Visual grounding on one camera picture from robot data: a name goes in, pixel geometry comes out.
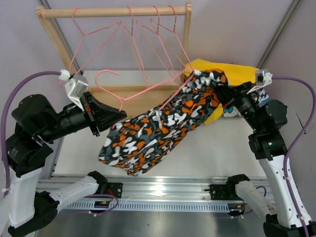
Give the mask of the yellow shorts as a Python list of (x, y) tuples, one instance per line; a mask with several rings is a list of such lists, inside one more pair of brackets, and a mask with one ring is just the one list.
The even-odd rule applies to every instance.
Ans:
[(193, 69), (199, 71), (220, 69), (224, 71), (225, 75), (228, 78), (229, 84), (232, 86), (237, 86), (248, 81), (254, 83), (256, 81), (255, 73), (256, 71), (258, 71), (258, 68), (252, 66), (215, 63), (203, 59), (195, 59), (186, 64), (186, 68), (188, 69), (188, 71), (185, 71), (185, 78), (188, 78), (190, 73), (192, 72), (191, 66)]

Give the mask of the blue orange patterned shorts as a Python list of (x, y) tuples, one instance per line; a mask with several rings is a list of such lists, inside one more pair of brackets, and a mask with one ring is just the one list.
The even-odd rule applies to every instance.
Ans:
[(235, 116), (241, 117), (247, 112), (254, 112), (256, 109), (264, 106), (269, 100), (270, 97), (267, 91), (263, 88), (259, 89), (243, 97), (241, 101), (237, 101), (237, 104), (231, 108), (225, 108), (223, 110), (223, 116), (226, 118)]

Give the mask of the black orange camouflage shorts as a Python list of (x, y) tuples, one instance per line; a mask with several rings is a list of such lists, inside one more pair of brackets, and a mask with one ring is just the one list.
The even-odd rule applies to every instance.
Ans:
[(171, 99), (110, 128), (98, 155), (100, 162), (137, 176), (158, 165), (219, 107), (216, 86), (227, 86), (223, 70), (195, 70)]

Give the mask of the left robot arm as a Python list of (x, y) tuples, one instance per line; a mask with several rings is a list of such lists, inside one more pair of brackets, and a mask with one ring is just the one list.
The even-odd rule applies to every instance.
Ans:
[(89, 92), (82, 95), (80, 102), (82, 108), (71, 103), (58, 113), (45, 96), (34, 94), (13, 110), (15, 131), (4, 145), (11, 185), (5, 204), (8, 217), (2, 222), (11, 236), (24, 237), (44, 228), (62, 209), (81, 198), (121, 197), (122, 185), (109, 183), (97, 171), (59, 190), (37, 192), (45, 161), (53, 152), (50, 145), (55, 140), (84, 128), (99, 136), (127, 116), (125, 111), (99, 102)]

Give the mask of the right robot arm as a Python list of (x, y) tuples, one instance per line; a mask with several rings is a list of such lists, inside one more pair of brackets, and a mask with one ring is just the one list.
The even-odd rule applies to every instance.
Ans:
[(215, 93), (223, 106), (235, 107), (252, 128), (249, 135), (251, 151), (262, 167), (274, 197), (271, 202), (244, 175), (228, 178), (226, 195), (243, 199), (263, 222), (267, 237), (314, 237), (316, 223), (305, 209), (291, 178), (289, 149), (280, 133), (287, 124), (287, 107), (279, 100), (259, 106), (241, 86), (219, 86)]

